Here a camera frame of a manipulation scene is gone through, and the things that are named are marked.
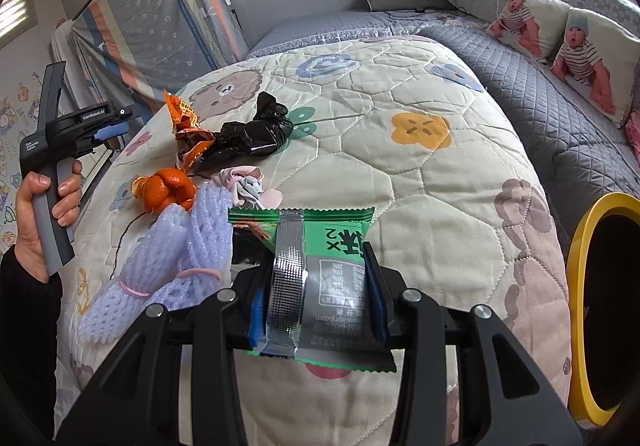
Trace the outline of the left forearm black sleeve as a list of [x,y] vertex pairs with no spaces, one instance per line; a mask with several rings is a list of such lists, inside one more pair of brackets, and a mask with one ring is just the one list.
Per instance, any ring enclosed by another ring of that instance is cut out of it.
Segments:
[[54,435],[62,283],[34,278],[8,250],[1,261],[1,443],[49,444]]

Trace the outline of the left hand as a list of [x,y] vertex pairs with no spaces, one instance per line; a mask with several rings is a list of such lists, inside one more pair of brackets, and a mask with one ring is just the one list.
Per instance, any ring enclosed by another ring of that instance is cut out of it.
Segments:
[[[73,226],[79,216],[82,197],[81,172],[81,161],[73,161],[72,175],[58,186],[61,200],[53,206],[52,216],[61,227]],[[45,193],[50,184],[51,179],[48,176],[29,172],[15,196],[17,233],[14,254],[24,270],[42,283],[48,283],[50,275],[37,228],[34,198]]]

